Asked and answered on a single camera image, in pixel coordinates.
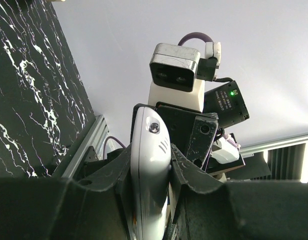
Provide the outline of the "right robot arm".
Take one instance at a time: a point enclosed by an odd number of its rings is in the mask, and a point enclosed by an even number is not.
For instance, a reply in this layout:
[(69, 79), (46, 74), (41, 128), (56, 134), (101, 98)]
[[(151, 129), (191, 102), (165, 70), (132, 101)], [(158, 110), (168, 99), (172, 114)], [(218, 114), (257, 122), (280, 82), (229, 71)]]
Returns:
[(230, 78), (219, 82), (219, 87), (205, 91), (198, 80), (191, 92), (151, 85), (147, 104), (133, 109), (133, 177), (165, 174), (172, 146), (210, 175), (244, 166), (240, 145), (225, 130), (250, 115), (237, 83)]

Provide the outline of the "white remote control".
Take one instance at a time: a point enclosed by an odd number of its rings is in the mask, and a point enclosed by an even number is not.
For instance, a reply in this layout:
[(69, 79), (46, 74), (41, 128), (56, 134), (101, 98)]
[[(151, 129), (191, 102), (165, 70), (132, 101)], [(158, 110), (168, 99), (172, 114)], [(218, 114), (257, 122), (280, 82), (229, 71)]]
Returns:
[(130, 157), (137, 239), (161, 240), (167, 221), (171, 143), (163, 119), (149, 107), (137, 110)]

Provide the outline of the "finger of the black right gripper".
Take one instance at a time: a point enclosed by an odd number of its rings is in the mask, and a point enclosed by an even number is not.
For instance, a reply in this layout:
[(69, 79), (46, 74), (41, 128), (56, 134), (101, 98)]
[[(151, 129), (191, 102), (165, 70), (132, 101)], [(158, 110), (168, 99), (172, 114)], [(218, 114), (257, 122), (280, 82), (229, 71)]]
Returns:
[(218, 120), (211, 116), (196, 116), (186, 147), (186, 158), (201, 168), (210, 152), (218, 130)]
[(147, 105), (147, 104), (143, 104), (143, 103), (138, 103), (133, 107), (132, 110), (132, 119), (131, 119), (131, 129), (130, 129), (130, 142), (132, 142), (133, 140), (133, 133), (134, 133), (134, 127), (135, 127), (135, 121), (136, 121), (136, 117), (137, 117), (137, 112), (138, 109), (141, 107), (148, 107), (150, 109), (154, 109), (153, 106)]

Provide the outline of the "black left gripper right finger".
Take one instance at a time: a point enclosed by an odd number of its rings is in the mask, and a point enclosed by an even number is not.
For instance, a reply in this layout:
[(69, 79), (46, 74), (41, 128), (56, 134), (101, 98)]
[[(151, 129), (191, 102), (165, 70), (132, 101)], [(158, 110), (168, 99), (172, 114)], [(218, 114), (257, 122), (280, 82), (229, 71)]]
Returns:
[(308, 240), (308, 183), (220, 182), (171, 146), (171, 240)]

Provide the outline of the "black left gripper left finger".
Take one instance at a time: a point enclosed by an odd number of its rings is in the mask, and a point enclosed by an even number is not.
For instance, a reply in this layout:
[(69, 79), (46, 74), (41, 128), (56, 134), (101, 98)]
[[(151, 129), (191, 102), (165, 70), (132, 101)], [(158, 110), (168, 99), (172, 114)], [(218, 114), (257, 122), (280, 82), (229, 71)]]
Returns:
[(0, 240), (129, 240), (131, 148), (88, 177), (0, 178)]

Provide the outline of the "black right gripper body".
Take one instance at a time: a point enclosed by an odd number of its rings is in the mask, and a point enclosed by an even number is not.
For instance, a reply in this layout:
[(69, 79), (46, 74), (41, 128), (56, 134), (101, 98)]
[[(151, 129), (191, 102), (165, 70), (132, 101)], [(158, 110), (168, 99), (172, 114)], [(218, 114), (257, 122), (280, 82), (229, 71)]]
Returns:
[(183, 155), (189, 144), (190, 135), (196, 116), (211, 116), (219, 120), (219, 116), (212, 113), (201, 113), (196, 110), (171, 105), (169, 103), (158, 102), (155, 106), (156, 112), (161, 116), (167, 126), (170, 141)]

